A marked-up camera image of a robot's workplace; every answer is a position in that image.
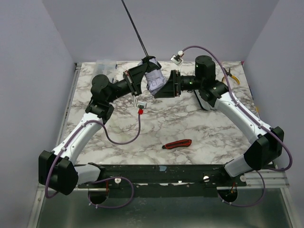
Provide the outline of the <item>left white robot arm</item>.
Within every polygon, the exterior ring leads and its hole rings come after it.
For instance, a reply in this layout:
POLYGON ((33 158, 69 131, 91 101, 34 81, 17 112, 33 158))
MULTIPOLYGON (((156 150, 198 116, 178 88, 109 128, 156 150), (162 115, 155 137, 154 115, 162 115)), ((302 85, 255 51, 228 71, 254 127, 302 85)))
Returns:
POLYGON ((45 186, 46 198, 52 197, 48 189, 68 195, 77 185, 102 178, 101 166, 93 163, 76 166, 77 158, 110 119, 114 111, 111 103, 127 94, 141 94, 141 82, 147 67, 142 64, 126 70, 123 79, 115 84, 106 75, 96 75, 92 79, 92 97, 79 124, 61 144, 51 152, 43 151, 38 158, 38 181, 45 186))

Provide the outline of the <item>red black utility knife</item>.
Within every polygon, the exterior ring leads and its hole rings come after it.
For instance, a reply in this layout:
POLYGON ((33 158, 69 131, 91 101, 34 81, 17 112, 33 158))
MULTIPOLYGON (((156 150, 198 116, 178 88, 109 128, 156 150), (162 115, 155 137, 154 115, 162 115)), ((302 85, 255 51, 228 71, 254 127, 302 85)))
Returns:
POLYGON ((191 144, 192 144, 191 139, 183 139, 183 140, 167 143, 167 144, 163 145, 162 148, 171 150, 171 149, 175 149, 175 148, 179 148, 179 147, 189 147, 191 144))

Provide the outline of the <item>lavender umbrella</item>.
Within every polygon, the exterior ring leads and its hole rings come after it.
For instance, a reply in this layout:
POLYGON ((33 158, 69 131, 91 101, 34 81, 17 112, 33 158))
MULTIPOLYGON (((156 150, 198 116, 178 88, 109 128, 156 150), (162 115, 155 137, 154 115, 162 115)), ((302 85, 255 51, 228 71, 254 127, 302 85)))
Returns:
POLYGON ((161 65, 157 61, 156 57, 148 55, 148 52, 145 48, 145 45, 141 39, 141 36, 136 28, 136 25, 132 19, 132 16, 124 2, 124 0, 121 0, 123 7, 128 15, 128 18, 132 24, 132 27, 136 33, 136 36, 139 40, 139 43, 143 49, 143 52, 145 54, 145 57, 141 59, 139 66, 146 65, 146 69, 144 72, 144 76, 147 81, 147 90, 152 94, 155 95, 166 83, 167 79, 163 76, 161 71, 161 65))

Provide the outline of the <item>black grey umbrella case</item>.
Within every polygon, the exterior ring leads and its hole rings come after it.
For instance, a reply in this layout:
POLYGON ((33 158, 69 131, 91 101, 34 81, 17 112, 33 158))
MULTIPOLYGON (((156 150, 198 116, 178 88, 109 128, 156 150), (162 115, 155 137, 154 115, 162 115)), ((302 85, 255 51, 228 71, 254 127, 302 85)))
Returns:
POLYGON ((212 107, 208 102, 204 101, 201 98, 198 90, 194 90, 194 94, 196 96, 196 99, 198 100, 198 103, 199 103, 201 109, 203 109, 205 111, 216 110, 216 108, 212 107))

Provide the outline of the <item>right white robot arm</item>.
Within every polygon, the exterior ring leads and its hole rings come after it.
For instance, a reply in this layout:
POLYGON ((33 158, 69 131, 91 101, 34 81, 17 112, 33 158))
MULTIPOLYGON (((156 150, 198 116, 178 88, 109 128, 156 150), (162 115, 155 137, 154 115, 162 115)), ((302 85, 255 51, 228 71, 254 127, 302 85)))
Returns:
POLYGON ((186 90, 197 90, 204 108, 221 111, 251 144, 243 155, 224 165, 225 175, 236 177, 247 171, 258 171, 281 155, 284 131, 264 123, 229 93, 228 86, 216 79, 216 64, 211 57, 196 57, 193 76, 182 76, 172 70, 167 83, 154 98, 176 97, 186 90))

